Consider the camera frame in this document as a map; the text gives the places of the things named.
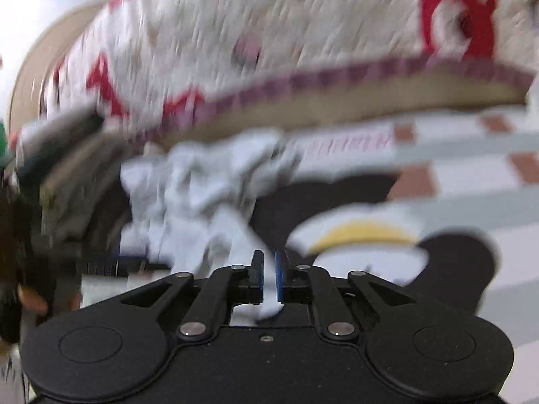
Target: person's hand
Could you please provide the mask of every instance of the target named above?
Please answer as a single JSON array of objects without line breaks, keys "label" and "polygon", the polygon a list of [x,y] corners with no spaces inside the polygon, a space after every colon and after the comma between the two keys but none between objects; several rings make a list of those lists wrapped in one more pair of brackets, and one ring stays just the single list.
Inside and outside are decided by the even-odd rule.
[{"label": "person's hand", "polygon": [[19,285],[17,294],[19,295],[19,301],[25,310],[39,315],[48,313],[49,306],[47,305],[47,301],[39,296],[36,290]]}]

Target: dark fabric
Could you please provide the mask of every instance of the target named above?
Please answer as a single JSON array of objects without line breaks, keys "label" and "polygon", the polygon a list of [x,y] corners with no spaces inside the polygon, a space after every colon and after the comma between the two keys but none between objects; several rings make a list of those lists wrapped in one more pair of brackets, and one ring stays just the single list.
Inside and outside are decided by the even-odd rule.
[{"label": "dark fabric", "polygon": [[22,307],[17,296],[17,287],[0,283],[0,338],[15,344],[21,339]]},{"label": "dark fabric", "polygon": [[51,168],[69,154],[74,147],[90,135],[95,134],[103,125],[103,117],[92,114],[70,129],[65,138],[59,138],[43,147],[38,155],[26,160],[17,171],[19,185],[23,191],[33,195],[33,188],[39,187]]},{"label": "dark fabric", "polygon": [[[283,250],[292,231],[311,217],[351,203],[385,202],[399,174],[365,173],[335,182],[306,181],[280,187],[257,199],[250,225],[273,251]],[[415,247],[427,252],[429,260],[408,289],[475,313],[483,291],[494,277],[496,263],[481,235],[457,230],[437,232]],[[288,256],[291,266],[313,265],[316,258],[298,252]],[[301,320],[308,320],[304,306],[285,305],[263,325],[297,325]]]},{"label": "dark fabric", "polygon": [[14,283],[16,280],[15,256],[17,244],[13,233],[13,206],[10,191],[0,186],[0,281]]},{"label": "dark fabric", "polygon": [[122,137],[99,134],[55,167],[41,187],[43,234],[55,242],[81,240],[99,200],[119,182],[122,163],[135,154],[136,148]]},{"label": "dark fabric", "polygon": [[[56,283],[53,315],[62,314],[71,307],[73,295],[80,290],[80,277],[60,279]],[[36,326],[36,316],[23,312],[20,340],[24,344],[26,331]],[[30,397],[30,383],[24,375],[21,361],[12,353],[0,355],[0,404],[26,404]]]},{"label": "dark fabric", "polygon": [[130,220],[129,197],[118,176],[112,187],[104,193],[95,206],[84,238],[85,243],[97,251],[115,251],[120,243],[118,224],[126,225]]}]

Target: black fabric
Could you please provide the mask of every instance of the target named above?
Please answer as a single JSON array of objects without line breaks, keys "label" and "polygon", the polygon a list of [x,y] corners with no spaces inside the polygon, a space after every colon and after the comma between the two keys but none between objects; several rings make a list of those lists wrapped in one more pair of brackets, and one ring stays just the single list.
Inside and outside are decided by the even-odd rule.
[{"label": "black fabric", "polygon": [[[257,200],[250,225],[273,250],[283,250],[292,231],[309,218],[352,203],[384,202],[400,174],[360,174],[336,181],[297,182]],[[439,232],[416,244],[429,261],[408,288],[414,293],[475,313],[481,295],[494,277],[495,258],[481,235],[455,228]],[[315,257],[290,254],[298,264],[313,264]],[[264,326],[306,324],[305,306],[285,306]]]},{"label": "black fabric", "polygon": [[81,141],[93,135],[103,126],[103,117],[97,113],[89,115],[84,121],[77,123],[67,138],[53,141],[44,146],[32,159],[26,160],[17,177],[21,189],[30,189],[27,194],[34,195],[35,187],[49,174],[51,168],[69,154]]},{"label": "black fabric", "polygon": [[21,339],[22,306],[14,285],[0,283],[0,338],[15,344]]},{"label": "black fabric", "polygon": [[126,223],[131,219],[131,206],[129,197],[124,191],[120,178],[103,195],[96,205],[92,220],[84,241],[95,250],[109,251],[111,245],[119,244],[119,238],[114,238],[117,233],[113,232],[116,223],[124,219]]}]

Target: crumpled white fabric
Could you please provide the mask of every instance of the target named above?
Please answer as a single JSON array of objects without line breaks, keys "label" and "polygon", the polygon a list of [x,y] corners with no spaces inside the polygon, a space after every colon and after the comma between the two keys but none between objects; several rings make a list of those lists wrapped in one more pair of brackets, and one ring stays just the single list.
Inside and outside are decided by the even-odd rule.
[{"label": "crumpled white fabric", "polygon": [[206,146],[180,143],[166,156],[139,157],[122,165],[133,222],[122,230],[121,253],[147,253],[171,261],[172,272],[208,277],[219,267],[248,266],[255,250],[266,257],[265,299],[234,309],[233,324],[252,325],[275,314],[277,302],[270,252],[250,230],[257,196],[294,171],[297,153],[285,149],[274,129],[243,132]]}]

